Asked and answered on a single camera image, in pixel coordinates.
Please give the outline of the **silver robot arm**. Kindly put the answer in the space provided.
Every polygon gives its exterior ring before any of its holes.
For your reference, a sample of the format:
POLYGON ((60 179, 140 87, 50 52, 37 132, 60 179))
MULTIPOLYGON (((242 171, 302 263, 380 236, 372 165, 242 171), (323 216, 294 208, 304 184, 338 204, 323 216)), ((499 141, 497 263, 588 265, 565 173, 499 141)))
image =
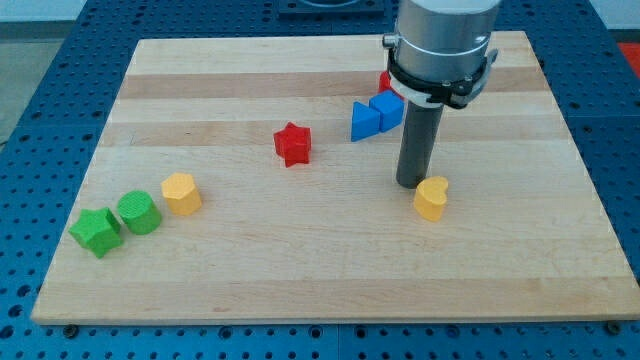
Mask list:
POLYGON ((497 50, 488 48, 500 0, 401 0, 383 36, 391 87, 422 108, 461 109, 484 89, 497 50))

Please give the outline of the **red block behind arm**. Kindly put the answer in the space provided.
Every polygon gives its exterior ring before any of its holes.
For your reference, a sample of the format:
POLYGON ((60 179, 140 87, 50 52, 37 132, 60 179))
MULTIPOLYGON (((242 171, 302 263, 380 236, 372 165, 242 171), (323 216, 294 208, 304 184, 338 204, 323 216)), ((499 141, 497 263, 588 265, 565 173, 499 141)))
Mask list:
POLYGON ((387 70, 380 73, 378 81, 378 92, 383 93, 385 91, 391 91, 394 95, 403 100, 403 97, 392 88, 391 76, 387 70))

